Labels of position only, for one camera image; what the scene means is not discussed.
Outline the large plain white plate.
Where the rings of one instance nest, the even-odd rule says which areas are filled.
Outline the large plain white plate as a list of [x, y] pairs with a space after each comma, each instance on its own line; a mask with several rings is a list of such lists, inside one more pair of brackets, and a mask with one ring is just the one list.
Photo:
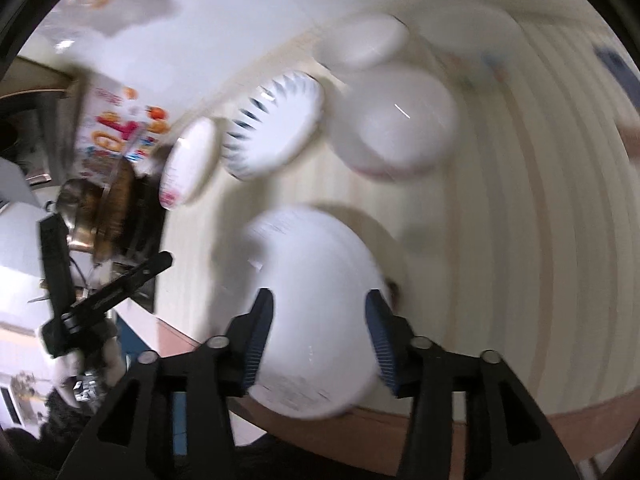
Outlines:
[[298, 419], [349, 410], [378, 376], [364, 305], [370, 290], [387, 288], [369, 248], [345, 223], [306, 206], [260, 214], [242, 240], [248, 284], [273, 296], [250, 396]]

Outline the white plate red rim pattern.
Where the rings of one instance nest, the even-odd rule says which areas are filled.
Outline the white plate red rim pattern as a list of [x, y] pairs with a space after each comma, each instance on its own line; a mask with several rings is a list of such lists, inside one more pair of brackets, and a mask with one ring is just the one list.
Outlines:
[[200, 117], [187, 125], [165, 162], [158, 198], [174, 210], [200, 192], [219, 156], [219, 134], [213, 119]]

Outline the white plate blue ray pattern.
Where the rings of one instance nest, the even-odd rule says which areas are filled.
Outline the white plate blue ray pattern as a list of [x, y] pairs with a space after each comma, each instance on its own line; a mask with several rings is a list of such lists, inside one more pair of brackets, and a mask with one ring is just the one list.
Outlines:
[[303, 72], [260, 84], [227, 119], [221, 158], [232, 177], [254, 180], [279, 170], [305, 147], [322, 117], [324, 90]]

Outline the white bowl red pattern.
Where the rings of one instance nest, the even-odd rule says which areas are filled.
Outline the white bowl red pattern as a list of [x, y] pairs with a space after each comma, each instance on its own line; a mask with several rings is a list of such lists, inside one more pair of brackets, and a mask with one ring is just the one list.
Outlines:
[[357, 174], [404, 180], [430, 170], [458, 142], [456, 99], [418, 66], [393, 63], [349, 76], [326, 118], [335, 155]]

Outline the white bowl dark rim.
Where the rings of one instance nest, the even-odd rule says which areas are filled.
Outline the white bowl dark rim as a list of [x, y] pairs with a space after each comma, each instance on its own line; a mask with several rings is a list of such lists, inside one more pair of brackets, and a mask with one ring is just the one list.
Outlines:
[[408, 41], [408, 27], [393, 15], [361, 14], [322, 32], [312, 54], [332, 73], [349, 74], [396, 58]]

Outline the white bowl blue floral pattern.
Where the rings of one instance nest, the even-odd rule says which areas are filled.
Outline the white bowl blue floral pattern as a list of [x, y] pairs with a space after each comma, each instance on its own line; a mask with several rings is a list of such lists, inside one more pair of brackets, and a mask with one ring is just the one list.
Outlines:
[[457, 54], [509, 51], [520, 36], [520, 26], [508, 12], [471, 0], [418, 14], [416, 29], [435, 48]]

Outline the dark frying pan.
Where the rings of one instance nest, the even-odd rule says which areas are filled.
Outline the dark frying pan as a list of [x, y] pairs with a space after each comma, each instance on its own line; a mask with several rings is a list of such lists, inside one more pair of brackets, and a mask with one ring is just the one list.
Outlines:
[[68, 229], [70, 250], [90, 254], [94, 263], [104, 263], [116, 254], [133, 184], [134, 167], [122, 157], [104, 185], [70, 179], [61, 186], [55, 211]]

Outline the black induction cooktop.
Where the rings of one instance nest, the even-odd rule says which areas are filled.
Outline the black induction cooktop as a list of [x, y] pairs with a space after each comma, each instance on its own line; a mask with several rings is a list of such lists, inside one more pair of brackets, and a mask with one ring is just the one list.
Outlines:
[[160, 204], [160, 176], [150, 174], [134, 180], [122, 235], [111, 260], [111, 280], [160, 251], [166, 212]]

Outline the blue smartphone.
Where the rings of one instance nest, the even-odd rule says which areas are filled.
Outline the blue smartphone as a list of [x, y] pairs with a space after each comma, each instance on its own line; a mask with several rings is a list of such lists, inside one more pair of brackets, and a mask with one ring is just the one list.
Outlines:
[[613, 49], [595, 47], [594, 52], [632, 102], [639, 99], [639, 79], [626, 61]]

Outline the colourful cartoon wall sticker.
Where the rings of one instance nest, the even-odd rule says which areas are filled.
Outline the colourful cartoon wall sticker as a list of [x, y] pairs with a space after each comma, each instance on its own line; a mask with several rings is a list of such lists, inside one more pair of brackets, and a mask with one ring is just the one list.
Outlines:
[[124, 158], [142, 177], [169, 130], [168, 110], [144, 102], [134, 88], [92, 73], [81, 100], [73, 174], [104, 185]]

